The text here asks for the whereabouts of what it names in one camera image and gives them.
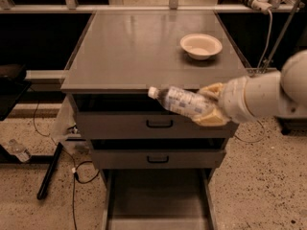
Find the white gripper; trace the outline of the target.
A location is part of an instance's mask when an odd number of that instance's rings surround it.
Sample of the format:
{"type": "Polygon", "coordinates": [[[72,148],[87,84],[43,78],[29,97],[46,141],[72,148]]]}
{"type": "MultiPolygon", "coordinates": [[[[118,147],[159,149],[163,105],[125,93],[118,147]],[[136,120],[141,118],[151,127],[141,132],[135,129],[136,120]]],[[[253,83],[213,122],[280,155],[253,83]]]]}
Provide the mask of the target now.
{"type": "Polygon", "coordinates": [[[230,120],[236,124],[253,122],[255,117],[248,110],[245,90],[250,77],[241,77],[222,84],[213,83],[201,88],[198,93],[218,100],[219,107],[215,107],[209,114],[201,114],[192,118],[192,121],[201,127],[222,127],[230,120]]]}

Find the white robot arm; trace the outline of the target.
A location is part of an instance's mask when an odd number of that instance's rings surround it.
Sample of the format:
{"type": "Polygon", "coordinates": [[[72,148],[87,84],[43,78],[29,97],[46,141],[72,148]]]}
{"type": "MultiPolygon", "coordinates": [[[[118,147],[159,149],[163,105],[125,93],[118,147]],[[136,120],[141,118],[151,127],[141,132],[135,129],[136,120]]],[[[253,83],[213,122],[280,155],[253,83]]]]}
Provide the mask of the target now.
{"type": "Polygon", "coordinates": [[[220,127],[229,122],[255,122],[263,117],[299,119],[307,117],[307,51],[290,57],[281,71],[256,77],[244,76],[214,83],[199,90],[213,92],[218,104],[209,114],[192,121],[203,127],[220,127]]]}

